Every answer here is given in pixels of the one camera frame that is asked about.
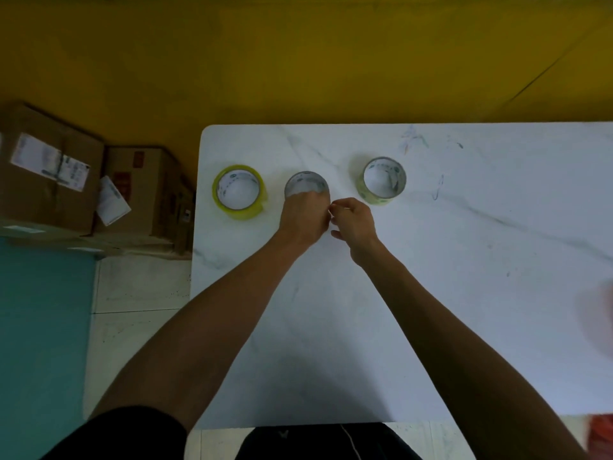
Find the person's left hand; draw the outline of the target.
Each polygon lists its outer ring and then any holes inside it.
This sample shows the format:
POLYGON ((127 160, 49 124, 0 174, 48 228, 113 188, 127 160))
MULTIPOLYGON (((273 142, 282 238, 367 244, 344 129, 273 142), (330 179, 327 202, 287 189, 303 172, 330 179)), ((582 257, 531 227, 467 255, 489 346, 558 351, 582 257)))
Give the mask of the person's left hand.
POLYGON ((286 201, 280 217, 280 225, 274 237, 304 253, 328 230, 330 219, 287 219, 286 201))

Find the person's black shorts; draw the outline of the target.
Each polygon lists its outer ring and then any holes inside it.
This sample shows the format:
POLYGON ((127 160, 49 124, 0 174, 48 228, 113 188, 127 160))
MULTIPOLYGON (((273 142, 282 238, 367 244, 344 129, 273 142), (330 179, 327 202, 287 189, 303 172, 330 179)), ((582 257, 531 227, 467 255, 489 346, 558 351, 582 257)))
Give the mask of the person's black shorts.
POLYGON ((422 460, 383 423, 254 428, 235 460, 422 460))

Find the clear tape roll grey core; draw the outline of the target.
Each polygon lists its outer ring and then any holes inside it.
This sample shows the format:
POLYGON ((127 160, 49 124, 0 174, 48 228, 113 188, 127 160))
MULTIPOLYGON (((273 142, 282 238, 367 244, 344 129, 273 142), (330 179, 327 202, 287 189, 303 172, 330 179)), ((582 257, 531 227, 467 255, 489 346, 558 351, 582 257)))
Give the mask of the clear tape roll grey core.
POLYGON ((330 193, 324 177, 316 172, 301 171, 292 175, 284 187, 284 200, 300 193, 330 193))

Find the white shipping label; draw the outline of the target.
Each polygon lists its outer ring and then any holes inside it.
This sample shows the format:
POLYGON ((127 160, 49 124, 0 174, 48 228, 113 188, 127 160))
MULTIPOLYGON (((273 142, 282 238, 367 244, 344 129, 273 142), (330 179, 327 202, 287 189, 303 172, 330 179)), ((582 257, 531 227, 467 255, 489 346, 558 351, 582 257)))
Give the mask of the white shipping label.
POLYGON ((26 133, 19 135, 10 163, 78 192, 84 191, 91 168, 26 133))

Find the person's left forearm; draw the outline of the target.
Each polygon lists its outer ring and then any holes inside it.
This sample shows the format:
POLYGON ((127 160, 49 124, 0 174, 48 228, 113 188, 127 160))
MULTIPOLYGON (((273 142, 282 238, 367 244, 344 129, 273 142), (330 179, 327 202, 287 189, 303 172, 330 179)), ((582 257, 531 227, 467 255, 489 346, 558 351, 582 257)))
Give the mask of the person's left forearm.
POLYGON ((279 229, 176 312, 128 360, 90 419, 138 406, 170 415, 187 431, 194 428, 281 280, 320 237, 279 229))

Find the person's right forearm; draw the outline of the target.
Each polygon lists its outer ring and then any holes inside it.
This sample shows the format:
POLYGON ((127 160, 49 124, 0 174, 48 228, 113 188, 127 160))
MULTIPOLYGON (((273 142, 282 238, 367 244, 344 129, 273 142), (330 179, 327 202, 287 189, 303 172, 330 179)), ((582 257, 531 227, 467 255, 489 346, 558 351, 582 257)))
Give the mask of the person's right forearm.
POLYGON ((378 239, 349 242, 476 460, 588 460, 534 387, 378 239))

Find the loose white paper label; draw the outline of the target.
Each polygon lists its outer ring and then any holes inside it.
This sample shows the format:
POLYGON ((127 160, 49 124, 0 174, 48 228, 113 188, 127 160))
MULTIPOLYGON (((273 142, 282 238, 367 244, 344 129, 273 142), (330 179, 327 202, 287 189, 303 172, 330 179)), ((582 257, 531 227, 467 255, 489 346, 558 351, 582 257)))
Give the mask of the loose white paper label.
POLYGON ((99 182, 99 195, 96 214, 105 227, 117 222, 132 209, 121 195, 109 176, 103 176, 99 182))

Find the teal floor mat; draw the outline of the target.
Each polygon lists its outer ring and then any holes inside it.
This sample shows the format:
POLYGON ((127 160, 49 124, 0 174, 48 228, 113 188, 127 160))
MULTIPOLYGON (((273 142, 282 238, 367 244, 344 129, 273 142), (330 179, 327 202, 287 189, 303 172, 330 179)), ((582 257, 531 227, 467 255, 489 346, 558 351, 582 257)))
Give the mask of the teal floor mat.
POLYGON ((95 271, 0 240, 0 460, 38 460, 83 424, 95 271))

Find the thin pale yellow tape roll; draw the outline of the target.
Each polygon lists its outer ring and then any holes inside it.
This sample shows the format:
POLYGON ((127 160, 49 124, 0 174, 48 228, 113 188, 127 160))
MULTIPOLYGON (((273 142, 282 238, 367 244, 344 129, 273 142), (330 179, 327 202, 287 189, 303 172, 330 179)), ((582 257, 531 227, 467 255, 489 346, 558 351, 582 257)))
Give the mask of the thin pale yellow tape roll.
POLYGON ((396 199, 406 187, 403 166, 392 158, 381 156, 368 161, 357 178, 356 188, 362 200, 384 206, 396 199))

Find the thick yellow tape roll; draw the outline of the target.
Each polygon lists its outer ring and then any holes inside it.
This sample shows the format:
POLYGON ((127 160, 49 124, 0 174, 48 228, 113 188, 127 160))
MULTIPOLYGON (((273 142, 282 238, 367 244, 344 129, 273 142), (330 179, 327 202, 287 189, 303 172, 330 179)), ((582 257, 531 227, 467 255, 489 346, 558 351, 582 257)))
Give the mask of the thick yellow tape roll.
POLYGON ((237 221, 257 217, 267 202, 267 189, 258 171, 241 164, 219 172, 213 181, 211 195, 216 206, 237 221))

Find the person's black sleeve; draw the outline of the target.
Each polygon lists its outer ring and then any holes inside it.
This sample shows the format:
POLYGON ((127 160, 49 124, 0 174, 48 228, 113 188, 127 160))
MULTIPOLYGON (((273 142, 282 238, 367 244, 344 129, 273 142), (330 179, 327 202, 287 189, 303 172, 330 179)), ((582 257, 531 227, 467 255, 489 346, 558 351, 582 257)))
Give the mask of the person's black sleeve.
POLYGON ((41 460, 183 460, 188 436, 160 410, 122 407, 90 419, 41 460))

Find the red object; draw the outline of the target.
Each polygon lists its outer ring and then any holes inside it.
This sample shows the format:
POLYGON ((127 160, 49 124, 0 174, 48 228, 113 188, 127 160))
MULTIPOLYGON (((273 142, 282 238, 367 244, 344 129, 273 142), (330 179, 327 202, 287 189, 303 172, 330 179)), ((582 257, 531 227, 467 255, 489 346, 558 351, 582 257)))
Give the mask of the red object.
POLYGON ((590 418, 587 452, 590 460, 613 460, 613 413, 590 418))

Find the large brown cardboard box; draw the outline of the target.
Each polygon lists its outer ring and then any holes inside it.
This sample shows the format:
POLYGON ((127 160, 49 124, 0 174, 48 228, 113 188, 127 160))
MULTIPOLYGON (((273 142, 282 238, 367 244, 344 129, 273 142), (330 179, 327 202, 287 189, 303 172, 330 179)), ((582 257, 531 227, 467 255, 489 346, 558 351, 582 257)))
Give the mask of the large brown cardboard box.
POLYGON ((0 237, 52 241, 89 235, 95 221, 103 142, 24 103, 0 111, 0 237), (91 166, 83 192, 10 163, 21 133, 91 166))

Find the brown cardboard box red label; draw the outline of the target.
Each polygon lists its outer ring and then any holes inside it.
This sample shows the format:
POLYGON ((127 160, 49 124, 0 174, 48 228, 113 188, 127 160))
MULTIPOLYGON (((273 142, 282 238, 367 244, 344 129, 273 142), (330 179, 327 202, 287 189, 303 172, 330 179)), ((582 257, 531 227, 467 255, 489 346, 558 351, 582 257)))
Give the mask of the brown cardboard box red label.
POLYGON ((109 176, 132 211, 105 227, 97 214, 92 241, 117 248, 176 247, 180 209, 194 194, 179 162, 163 147, 109 146, 102 176, 109 176))

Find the person's right hand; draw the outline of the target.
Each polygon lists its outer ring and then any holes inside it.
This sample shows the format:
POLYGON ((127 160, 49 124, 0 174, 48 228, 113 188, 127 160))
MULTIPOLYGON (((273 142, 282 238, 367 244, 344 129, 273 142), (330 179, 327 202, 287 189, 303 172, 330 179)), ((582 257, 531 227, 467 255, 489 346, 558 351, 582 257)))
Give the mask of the person's right hand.
POLYGON ((372 263, 373 255, 381 249, 371 209, 365 203, 346 198, 334 200, 329 206, 331 235, 349 247, 352 260, 360 267, 372 263))

